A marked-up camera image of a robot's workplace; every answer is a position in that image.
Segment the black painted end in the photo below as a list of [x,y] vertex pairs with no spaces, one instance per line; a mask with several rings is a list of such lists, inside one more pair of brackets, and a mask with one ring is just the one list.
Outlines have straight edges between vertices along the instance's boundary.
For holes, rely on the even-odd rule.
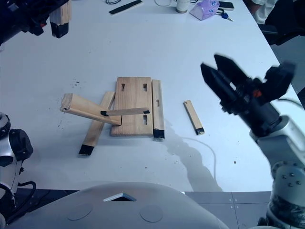
[[52,30],[53,37],[60,38],[68,33],[69,23],[66,23],[63,25],[57,25],[57,24],[51,22],[51,30]]
[[92,154],[93,149],[94,149],[93,146],[82,145],[81,150],[78,154],[84,156],[90,156]]
[[204,134],[204,128],[202,127],[202,128],[198,128],[198,129],[195,129],[195,131],[196,131],[196,134],[197,135],[203,135]]
[[109,115],[107,115],[107,111],[101,111],[101,115],[109,117]]
[[153,137],[165,139],[164,130],[153,130]]

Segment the black strip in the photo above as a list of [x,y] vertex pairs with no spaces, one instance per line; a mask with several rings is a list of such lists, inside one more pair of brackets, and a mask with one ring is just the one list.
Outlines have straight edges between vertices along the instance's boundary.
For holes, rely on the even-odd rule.
[[132,7],[132,6],[135,6],[135,5],[137,5],[137,4],[141,3],[141,2],[142,2],[141,0],[130,2],[130,3],[126,4],[126,5],[120,6],[120,7],[116,8],[116,9],[114,9],[112,11],[109,11],[109,13],[111,15],[114,15],[114,14],[122,12],[122,11]]
[[153,137],[165,139],[164,130],[153,130]]
[[202,127],[202,128],[198,128],[198,129],[195,129],[195,131],[196,131],[196,134],[197,135],[203,135],[204,134],[204,128]]
[[101,111],[101,115],[109,117],[109,115],[107,115],[107,111]]
[[93,149],[94,149],[94,146],[82,145],[81,150],[78,154],[84,155],[84,156],[90,156],[92,154]]

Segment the white sleeve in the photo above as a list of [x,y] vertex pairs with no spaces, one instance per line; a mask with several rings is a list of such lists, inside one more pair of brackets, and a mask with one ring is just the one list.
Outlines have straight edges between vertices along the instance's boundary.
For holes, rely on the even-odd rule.
[[267,0],[251,0],[253,3],[257,4],[257,5],[265,5],[265,3],[267,2]]

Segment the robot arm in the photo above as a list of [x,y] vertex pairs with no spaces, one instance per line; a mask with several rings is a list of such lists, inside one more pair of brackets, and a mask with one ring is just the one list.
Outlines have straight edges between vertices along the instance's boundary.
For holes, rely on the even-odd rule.
[[0,0],[0,45],[21,31],[41,35],[50,13],[67,1]]
[[305,136],[288,116],[270,104],[286,93],[294,65],[271,67],[266,82],[247,77],[230,59],[215,55],[218,70],[201,65],[205,82],[221,99],[223,110],[239,115],[267,157],[274,179],[266,224],[305,228]]

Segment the floor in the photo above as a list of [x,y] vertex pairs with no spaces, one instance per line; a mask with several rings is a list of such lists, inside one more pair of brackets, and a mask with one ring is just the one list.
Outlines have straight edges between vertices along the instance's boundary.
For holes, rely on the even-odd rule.
[[301,102],[304,106],[305,92],[302,90],[305,88],[305,37],[297,36],[280,46],[272,45],[271,48],[280,63],[290,61],[297,65],[292,86],[299,98],[302,97],[300,100],[303,100]]

